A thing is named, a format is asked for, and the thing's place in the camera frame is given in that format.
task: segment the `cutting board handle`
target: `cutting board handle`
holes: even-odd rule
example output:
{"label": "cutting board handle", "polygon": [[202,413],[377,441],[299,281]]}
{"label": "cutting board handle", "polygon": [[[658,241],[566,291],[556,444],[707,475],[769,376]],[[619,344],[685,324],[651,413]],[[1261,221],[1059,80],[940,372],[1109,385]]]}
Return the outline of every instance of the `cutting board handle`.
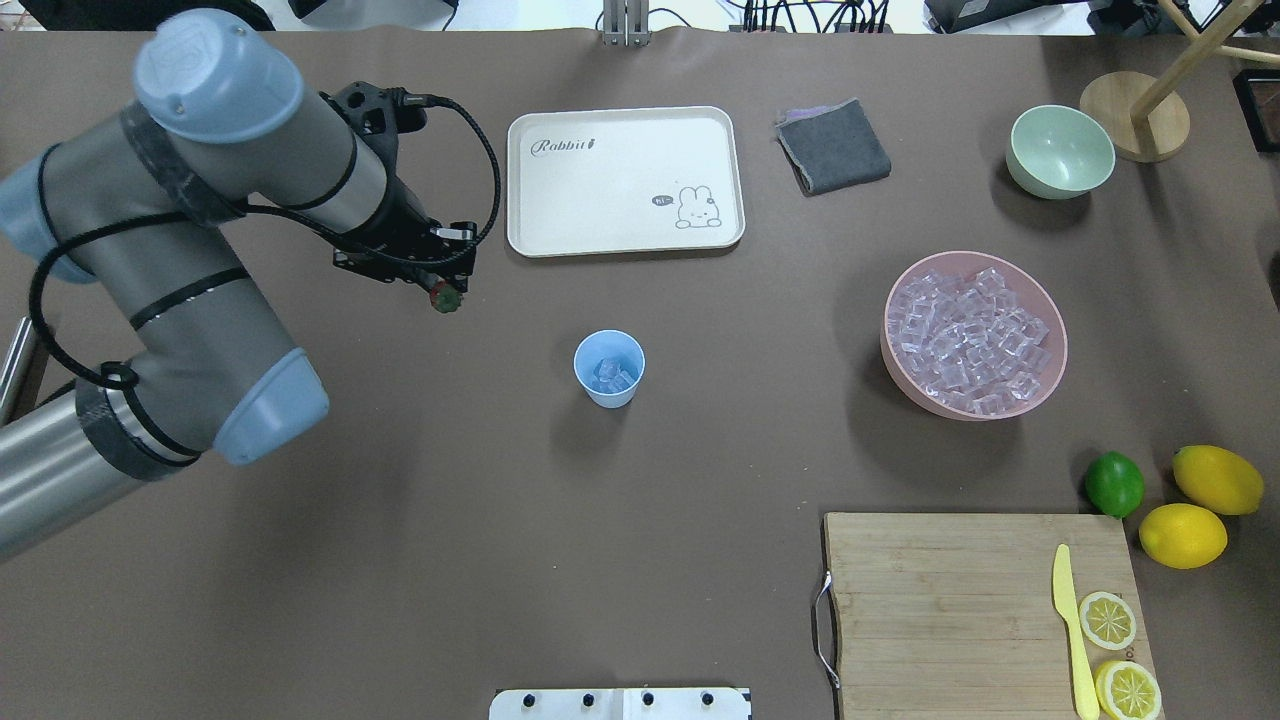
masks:
{"label": "cutting board handle", "polygon": [[822,660],[822,666],[827,669],[827,676],[831,678],[831,687],[840,689],[840,674],[836,669],[827,662],[827,656],[822,653],[822,637],[819,632],[818,623],[818,606],[822,603],[822,596],[831,594],[831,570],[823,573],[822,587],[818,588],[818,594],[813,596],[813,648],[818,651],[818,660]]}

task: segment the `gray cloth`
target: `gray cloth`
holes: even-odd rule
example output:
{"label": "gray cloth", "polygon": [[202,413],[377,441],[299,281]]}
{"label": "gray cloth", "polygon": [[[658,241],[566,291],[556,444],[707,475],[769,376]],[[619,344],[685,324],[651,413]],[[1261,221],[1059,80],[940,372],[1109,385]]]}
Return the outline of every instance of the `gray cloth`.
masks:
{"label": "gray cloth", "polygon": [[893,168],[856,97],[835,108],[787,110],[777,129],[809,195],[878,181]]}

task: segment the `plastic cup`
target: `plastic cup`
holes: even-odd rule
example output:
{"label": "plastic cup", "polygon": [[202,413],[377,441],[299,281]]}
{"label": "plastic cup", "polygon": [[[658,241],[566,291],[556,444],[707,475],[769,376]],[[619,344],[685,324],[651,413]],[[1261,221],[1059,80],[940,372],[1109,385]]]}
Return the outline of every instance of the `plastic cup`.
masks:
{"label": "plastic cup", "polygon": [[[635,378],[623,391],[598,392],[591,387],[600,361],[616,357],[620,368]],[[600,407],[622,407],[635,397],[636,386],[644,378],[644,350],[640,343],[622,331],[596,331],[586,336],[573,352],[573,374],[586,395]]]}

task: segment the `brown table surface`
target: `brown table surface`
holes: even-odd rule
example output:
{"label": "brown table surface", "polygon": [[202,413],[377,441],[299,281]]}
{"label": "brown table surface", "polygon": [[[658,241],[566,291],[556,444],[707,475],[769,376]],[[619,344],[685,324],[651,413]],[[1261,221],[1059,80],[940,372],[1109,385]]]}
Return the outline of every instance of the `brown table surface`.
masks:
{"label": "brown table surface", "polygon": [[[123,105],[143,40],[0,35],[0,173]],[[1101,190],[1046,202],[1004,169],[1014,118],[1074,105],[1105,72],[1158,74],[1181,41],[273,41],[317,88],[452,96],[499,154],[524,113],[719,106],[746,234],[722,252],[534,261],[499,227],[463,309],[440,316],[415,288],[332,269],[302,228],[229,225],[333,410],[256,465],[210,454],[0,568],[5,717],[462,719],[485,717],[499,688],[645,683],[750,687],[756,717],[828,717],[809,611],[823,512],[1087,512],[1084,468],[1119,450],[1147,475],[1133,537],[1181,498],[1169,466],[1183,445],[1222,445],[1280,477],[1266,279],[1280,173],[1249,141],[1234,61],[1211,59],[1181,87],[1193,129],[1174,159],[1120,161]],[[850,96],[893,172],[804,197],[772,123]],[[401,174],[440,219],[483,219],[486,173],[447,111],[403,142]],[[1066,377],[1021,419],[933,416],[881,363],[890,284],[947,249],[1023,266],[1066,318]],[[8,243],[0,263],[0,310],[17,319],[31,263]],[[63,286],[51,299],[84,360],[137,350],[104,297]],[[570,370],[577,341],[604,327],[649,359],[620,411],[591,405]],[[1169,717],[1280,707],[1277,523],[1274,496],[1229,518],[1225,555],[1196,571],[1132,548]]]}

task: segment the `bunny illustration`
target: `bunny illustration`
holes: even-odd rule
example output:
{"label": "bunny illustration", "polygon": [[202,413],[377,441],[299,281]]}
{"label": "bunny illustration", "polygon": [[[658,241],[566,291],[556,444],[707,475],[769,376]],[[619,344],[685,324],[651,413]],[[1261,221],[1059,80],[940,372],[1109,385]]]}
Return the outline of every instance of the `bunny illustration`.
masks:
{"label": "bunny illustration", "polygon": [[719,208],[712,197],[712,188],[705,184],[698,187],[680,188],[680,219],[676,227],[684,228],[718,228]]}

